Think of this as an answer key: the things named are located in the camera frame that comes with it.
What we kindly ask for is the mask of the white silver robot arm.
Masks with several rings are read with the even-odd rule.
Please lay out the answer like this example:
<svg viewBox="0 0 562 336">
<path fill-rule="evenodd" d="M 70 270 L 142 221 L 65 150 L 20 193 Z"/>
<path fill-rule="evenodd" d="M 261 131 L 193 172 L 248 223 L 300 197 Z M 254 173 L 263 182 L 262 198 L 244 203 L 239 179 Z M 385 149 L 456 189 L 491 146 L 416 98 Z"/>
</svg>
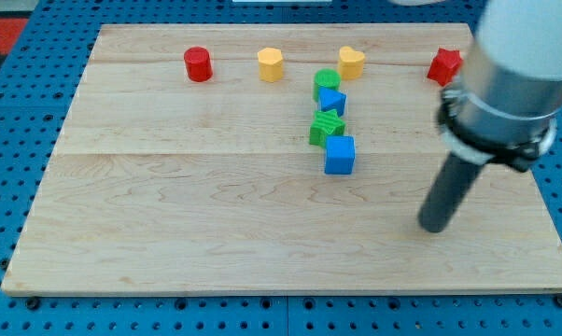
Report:
<svg viewBox="0 0 562 336">
<path fill-rule="evenodd" d="M 490 0 L 442 92 L 452 155 L 524 172 L 555 140 L 562 106 L 562 0 Z"/>
</svg>

